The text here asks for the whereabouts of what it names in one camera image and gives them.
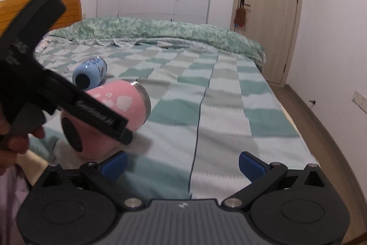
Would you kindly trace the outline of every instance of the pink thermos cup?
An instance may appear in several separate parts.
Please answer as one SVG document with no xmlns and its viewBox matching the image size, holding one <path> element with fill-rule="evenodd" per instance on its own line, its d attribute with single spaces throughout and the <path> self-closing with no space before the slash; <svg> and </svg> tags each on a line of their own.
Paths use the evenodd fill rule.
<svg viewBox="0 0 367 245">
<path fill-rule="evenodd" d="M 126 128 L 131 132 L 139 129 L 150 115 L 151 103 L 148 93 L 137 81 L 117 80 L 93 88 L 87 93 L 126 118 Z M 98 160 L 118 144 L 116 140 L 65 110 L 61 112 L 61 125 L 69 144 L 86 159 Z M 132 134 L 127 134 L 124 143 L 129 144 L 132 138 Z"/>
</svg>

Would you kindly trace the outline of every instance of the logo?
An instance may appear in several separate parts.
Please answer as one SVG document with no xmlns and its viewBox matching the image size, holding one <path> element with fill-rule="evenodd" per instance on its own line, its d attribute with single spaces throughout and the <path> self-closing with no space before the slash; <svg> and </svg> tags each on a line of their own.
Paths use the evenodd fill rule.
<svg viewBox="0 0 367 245">
<path fill-rule="evenodd" d="M 186 203 L 186 202 L 182 202 L 182 204 L 180 204 L 180 205 L 178 205 L 180 208 L 186 208 L 186 207 L 188 207 L 189 206 L 189 204 L 188 203 Z"/>
<path fill-rule="evenodd" d="M 19 66 L 21 63 L 14 57 L 14 51 L 9 50 L 9 54 L 6 57 L 6 62 L 10 65 Z"/>
<path fill-rule="evenodd" d="M 85 112 L 89 113 L 90 115 L 94 116 L 95 118 L 99 119 L 100 121 L 104 122 L 105 124 L 108 124 L 109 126 L 111 126 L 114 122 L 113 119 L 100 113 L 95 108 L 90 107 L 89 105 L 85 104 L 84 101 L 82 100 L 79 100 L 78 102 L 76 102 L 76 106 L 81 108 Z"/>
<path fill-rule="evenodd" d="M 98 70 L 99 70 L 99 72 L 100 72 L 100 77 L 102 78 L 102 76 L 103 76 L 103 72 L 104 72 L 105 68 L 103 68 L 103 67 L 98 67 Z"/>
<path fill-rule="evenodd" d="M 25 54 L 28 50 L 28 46 L 25 45 L 19 38 L 15 40 L 13 46 L 22 54 Z"/>
</svg>

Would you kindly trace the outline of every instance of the blue cup with pattern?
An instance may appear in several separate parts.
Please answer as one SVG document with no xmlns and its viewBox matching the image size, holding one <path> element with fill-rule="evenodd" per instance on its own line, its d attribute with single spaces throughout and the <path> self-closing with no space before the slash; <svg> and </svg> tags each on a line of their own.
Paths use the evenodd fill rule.
<svg viewBox="0 0 367 245">
<path fill-rule="evenodd" d="M 83 91 L 100 85 L 107 74 L 107 63 L 99 57 L 91 57 L 78 66 L 73 72 L 73 84 Z"/>
</svg>

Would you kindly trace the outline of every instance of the bed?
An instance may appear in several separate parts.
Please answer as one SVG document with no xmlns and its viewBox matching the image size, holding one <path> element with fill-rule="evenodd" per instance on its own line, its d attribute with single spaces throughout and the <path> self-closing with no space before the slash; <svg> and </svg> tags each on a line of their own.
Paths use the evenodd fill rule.
<svg viewBox="0 0 367 245">
<path fill-rule="evenodd" d="M 142 199 L 221 202 L 250 184 L 238 166 L 243 151 L 292 169 L 317 163 L 261 75 L 262 47 L 246 37 L 211 25 L 95 18 L 53 30 L 37 47 L 38 61 L 69 80 L 96 55 L 108 64 L 107 82 L 137 79 L 151 99 L 133 142 L 108 154 L 128 153 L 117 182 Z M 49 119 L 46 138 L 32 138 L 31 149 L 64 168 L 86 162 L 58 115 Z"/>
<path fill-rule="evenodd" d="M 17 13 L 30 0 L 1 0 L 0 1 L 0 35 L 7 28 Z M 81 20 L 80 0 L 62 0 L 67 7 L 66 12 L 55 22 L 51 29 L 69 26 Z"/>
</svg>

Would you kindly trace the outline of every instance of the wall switch plate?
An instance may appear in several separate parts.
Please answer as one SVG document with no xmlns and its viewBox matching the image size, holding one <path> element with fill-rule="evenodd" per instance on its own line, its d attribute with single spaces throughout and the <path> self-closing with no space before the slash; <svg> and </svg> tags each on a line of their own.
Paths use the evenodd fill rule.
<svg viewBox="0 0 367 245">
<path fill-rule="evenodd" d="M 357 104 L 364 112 L 367 113 L 367 97 L 355 91 L 352 101 Z"/>
</svg>

